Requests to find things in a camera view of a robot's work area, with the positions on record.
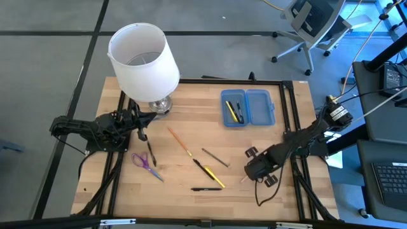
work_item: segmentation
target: scissor blade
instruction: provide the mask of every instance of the scissor blade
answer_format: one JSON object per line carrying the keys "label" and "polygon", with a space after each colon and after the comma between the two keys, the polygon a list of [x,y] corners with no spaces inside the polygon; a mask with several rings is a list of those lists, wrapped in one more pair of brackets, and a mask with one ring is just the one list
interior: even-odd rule
{"label": "scissor blade", "polygon": [[153,169],[149,169],[150,173],[152,173],[155,177],[157,177],[160,181],[164,182],[164,180],[161,178],[161,176],[154,171]]}

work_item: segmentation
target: chair armrest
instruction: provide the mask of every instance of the chair armrest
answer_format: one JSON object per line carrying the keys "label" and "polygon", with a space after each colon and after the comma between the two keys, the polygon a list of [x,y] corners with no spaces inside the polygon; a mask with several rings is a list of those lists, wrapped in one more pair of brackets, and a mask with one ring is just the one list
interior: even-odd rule
{"label": "chair armrest", "polygon": [[301,26],[304,24],[305,19],[307,19],[308,14],[311,11],[311,4],[309,2],[305,2],[303,7],[301,8],[300,12],[296,15],[294,20],[291,22],[291,27],[296,31],[300,31]]}
{"label": "chair armrest", "polygon": [[371,19],[367,15],[352,17],[343,21],[349,29],[356,29],[371,23]]}

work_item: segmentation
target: yellow marker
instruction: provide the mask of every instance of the yellow marker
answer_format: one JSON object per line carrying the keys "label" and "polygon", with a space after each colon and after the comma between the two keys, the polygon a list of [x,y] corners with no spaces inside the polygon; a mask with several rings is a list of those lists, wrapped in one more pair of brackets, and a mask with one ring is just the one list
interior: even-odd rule
{"label": "yellow marker", "polygon": [[235,116],[235,113],[233,112],[232,108],[231,108],[230,105],[229,105],[229,102],[226,101],[225,103],[226,103],[226,105],[227,105],[228,108],[229,108],[229,111],[230,111],[230,113],[231,113],[231,117],[233,118],[233,121],[238,122],[237,117]]}
{"label": "yellow marker", "polygon": [[205,170],[215,179],[216,182],[218,182],[222,188],[225,188],[226,186],[215,176],[215,174],[212,172],[212,170],[208,167],[205,166]]}

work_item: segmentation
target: desk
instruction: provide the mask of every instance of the desk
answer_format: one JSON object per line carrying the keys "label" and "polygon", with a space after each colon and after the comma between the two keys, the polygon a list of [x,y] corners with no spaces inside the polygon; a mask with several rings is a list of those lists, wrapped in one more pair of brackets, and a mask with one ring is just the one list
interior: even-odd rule
{"label": "desk", "polygon": [[[314,107],[307,82],[293,82],[298,113],[302,127],[315,120]],[[272,127],[247,126],[226,128],[223,125],[220,93],[224,89],[268,90],[275,104],[275,125]],[[97,116],[116,109],[120,89],[114,77],[107,77],[97,110]],[[167,218],[167,219],[226,219],[226,220],[288,220],[297,221],[298,210],[294,194],[291,165],[284,166],[282,184],[277,196],[256,205],[254,183],[240,183],[245,176],[243,166],[248,159],[244,151],[255,146],[259,151],[282,141],[285,131],[279,87],[272,85],[225,85],[180,83],[172,94],[173,108],[167,117],[153,121],[145,133],[157,159],[157,172],[165,180],[161,183],[148,171],[136,167],[131,153],[148,151],[147,144],[131,136],[130,147],[124,154],[120,182],[114,207],[114,215],[121,217]],[[148,105],[139,103],[142,111]],[[193,156],[208,165],[226,185],[222,191],[191,191],[192,187],[218,187],[209,179],[182,149],[167,130],[171,127],[187,145]],[[226,163],[226,168],[201,151],[209,150]],[[84,208],[97,191],[102,180],[106,153],[92,155],[83,165],[72,213]],[[338,217],[328,168],[320,158],[308,157],[308,167],[314,192],[330,213]],[[269,197],[277,185],[267,188],[258,185],[259,199]],[[109,190],[102,213],[107,212]],[[305,192],[302,194],[306,215],[309,208]]]}
{"label": "desk", "polygon": [[[353,68],[360,94],[379,90],[379,73],[369,72],[364,68],[362,62],[354,62]],[[360,97],[363,113],[367,113],[385,99],[387,98],[378,93]],[[364,120],[365,124],[328,143],[329,153],[347,148],[355,144],[358,139],[407,144],[407,135],[405,134],[407,129],[406,108],[397,108],[394,106],[394,102],[389,101],[367,115]]]}
{"label": "desk", "polygon": [[407,212],[387,207],[382,203],[375,175],[371,166],[374,162],[407,162],[407,146],[373,141],[358,141],[357,149],[361,159],[365,183],[364,198],[366,211],[376,219],[407,223]]}

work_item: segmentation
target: orange pencil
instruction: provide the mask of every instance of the orange pencil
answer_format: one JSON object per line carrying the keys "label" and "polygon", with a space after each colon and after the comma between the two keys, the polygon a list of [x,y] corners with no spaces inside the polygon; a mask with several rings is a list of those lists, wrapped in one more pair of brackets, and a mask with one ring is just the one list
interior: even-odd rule
{"label": "orange pencil", "polygon": [[169,127],[168,130],[171,132],[171,134],[177,139],[177,141],[179,142],[179,144],[185,149],[185,151],[192,156],[192,153],[188,150],[188,148],[184,145],[184,143],[180,140],[180,138],[178,138],[178,136],[176,135],[176,133],[174,133],[174,131]]}

